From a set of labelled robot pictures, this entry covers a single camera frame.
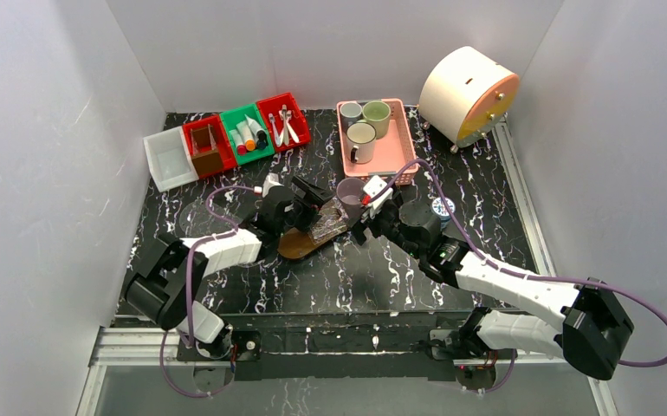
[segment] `green mug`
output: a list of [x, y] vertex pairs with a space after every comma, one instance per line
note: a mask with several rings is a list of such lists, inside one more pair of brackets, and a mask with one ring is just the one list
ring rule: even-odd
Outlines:
[[371, 124], [377, 132], [377, 139], [382, 139], [390, 129], [390, 106], [383, 101], [369, 101], [361, 109], [364, 121]]

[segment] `mug handle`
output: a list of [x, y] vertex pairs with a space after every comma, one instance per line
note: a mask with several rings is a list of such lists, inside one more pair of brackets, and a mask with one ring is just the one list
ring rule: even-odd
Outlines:
[[359, 160], [359, 158], [356, 157], [356, 152], [357, 152], [358, 150], [359, 150], [359, 147], [358, 147], [358, 146], [353, 146], [353, 147], [352, 147], [352, 152], [351, 152], [351, 154], [349, 155], [349, 160], [351, 160], [352, 163], [356, 163], [357, 160]]

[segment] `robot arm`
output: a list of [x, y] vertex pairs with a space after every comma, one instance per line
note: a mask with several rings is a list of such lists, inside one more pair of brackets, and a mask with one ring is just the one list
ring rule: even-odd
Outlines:
[[[196, 297], [201, 279], [238, 264], [259, 261], [277, 251], [280, 236], [295, 227], [301, 231], [320, 217], [319, 209], [333, 197], [298, 177], [298, 192], [282, 186], [276, 174], [269, 174], [262, 187], [259, 209], [246, 217], [236, 234], [212, 239], [196, 248], [190, 262], [190, 248], [199, 238], [178, 239], [161, 234], [135, 270], [128, 270], [122, 297], [164, 330], [177, 328], [188, 333], [186, 318], [186, 267], [191, 264], [191, 295]], [[223, 320], [199, 302], [192, 305], [193, 332], [201, 342], [212, 343], [223, 331]]]
[[[203, 276], [265, 258], [277, 249], [285, 231], [292, 227], [306, 231], [315, 223], [318, 210], [333, 194], [302, 179], [295, 178], [294, 184], [301, 192], [293, 192], [269, 175], [257, 189], [263, 195], [260, 208], [244, 219], [236, 235], [198, 248], [190, 261], [193, 297]], [[634, 329], [612, 292], [502, 274], [470, 250], [454, 224], [442, 229], [440, 218], [428, 205], [403, 203], [394, 189], [372, 200], [385, 187], [385, 181], [375, 176], [364, 188], [367, 209], [352, 228], [359, 244], [366, 241], [364, 230], [369, 229], [375, 237], [388, 238], [416, 258], [418, 267], [435, 282], [483, 293], [531, 314], [475, 308], [451, 339], [460, 354], [481, 357], [492, 350], [519, 348], [562, 356], [586, 375], [611, 379]], [[125, 276], [122, 296], [162, 329], [188, 332], [185, 260], [196, 241], [160, 235], [137, 269]], [[499, 268], [517, 270], [494, 262]], [[225, 323], [220, 317], [198, 302], [192, 311], [199, 341], [211, 344], [227, 338], [222, 336]]]
[[[442, 229], [428, 205], [403, 203], [392, 189], [372, 200], [385, 186], [375, 176], [364, 187], [367, 209], [352, 229], [359, 244], [366, 240], [368, 228], [373, 236], [384, 236], [415, 257], [430, 279], [492, 296], [531, 314], [476, 308], [452, 340], [454, 345], [472, 356], [504, 348], [541, 352], [562, 357], [593, 378], [611, 379], [634, 329], [612, 292], [503, 274], [470, 250], [454, 224]], [[499, 269], [534, 274], [490, 260]]]

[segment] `white wall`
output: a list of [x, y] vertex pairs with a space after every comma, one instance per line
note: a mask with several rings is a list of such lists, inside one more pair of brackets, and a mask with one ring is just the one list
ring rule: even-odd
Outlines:
[[[510, 114], [558, 270], [596, 276], [667, 314], [667, 3], [566, 0]], [[667, 354], [667, 331], [629, 302], [629, 360]], [[620, 368], [621, 414], [667, 414], [667, 366]]]
[[563, 0], [107, 0], [166, 111], [398, 97], [471, 45], [522, 74]]
[[74, 414], [162, 122], [104, 0], [0, 1], [0, 415]]

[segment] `cup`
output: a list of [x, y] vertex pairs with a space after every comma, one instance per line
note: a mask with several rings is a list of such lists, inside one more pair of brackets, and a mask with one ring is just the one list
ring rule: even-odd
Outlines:
[[361, 204], [363, 193], [364, 181], [358, 178], [346, 178], [336, 186], [336, 198], [341, 201], [349, 217], [348, 224], [356, 223], [364, 213], [364, 206]]
[[352, 124], [361, 120], [361, 106], [357, 102], [341, 104], [339, 115], [341, 116], [341, 125], [344, 127], [343, 130], [346, 132]]
[[364, 121], [354, 123], [346, 130], [346, 151], [350, 162], [368, 163], [374, 158], [376, 134], [374, 127]]
[[391, 112], [390, 106], [383, 101], [369, 101], [362, 107], [362, 117], [377, 131], [377, 139], [385, 137], [390, 129]]

